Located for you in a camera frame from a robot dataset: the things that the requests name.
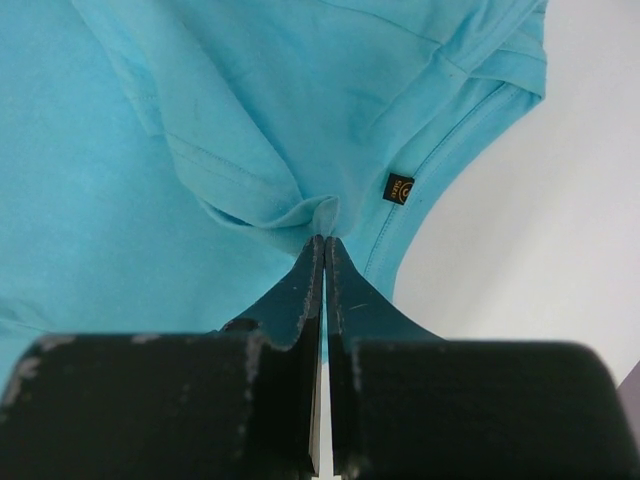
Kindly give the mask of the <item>light blue t-shirt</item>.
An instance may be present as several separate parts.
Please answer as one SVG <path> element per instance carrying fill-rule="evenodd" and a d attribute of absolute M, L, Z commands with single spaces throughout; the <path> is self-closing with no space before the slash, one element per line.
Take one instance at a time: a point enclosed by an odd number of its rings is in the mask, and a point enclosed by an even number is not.
<path fill-rule="evenodd" d="M 315 235 L 391 295 L 425 216 L 544 97 L 543 1 L 5 1 L 1 367 L 217 329 Z"/>

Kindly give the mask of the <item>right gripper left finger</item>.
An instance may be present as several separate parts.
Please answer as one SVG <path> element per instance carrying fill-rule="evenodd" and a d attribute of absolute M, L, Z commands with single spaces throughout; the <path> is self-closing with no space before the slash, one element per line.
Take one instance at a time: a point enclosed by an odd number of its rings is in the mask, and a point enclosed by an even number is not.
<path fill-rule="evenodd" d="M 1 400 L 5 479 L 309 479 L 324 241 L 218 331 L 47 335 Z"/>

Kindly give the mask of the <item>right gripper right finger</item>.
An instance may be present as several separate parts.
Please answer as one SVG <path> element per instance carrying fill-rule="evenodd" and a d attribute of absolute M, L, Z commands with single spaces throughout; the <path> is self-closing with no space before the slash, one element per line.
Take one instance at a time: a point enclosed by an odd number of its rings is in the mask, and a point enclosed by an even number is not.
<path fill-rule="evenodd" d="M 633 435 L 586 346 L 445 340 L 325 244 L 333 467 L 344 479 L 629 479 Z"/>

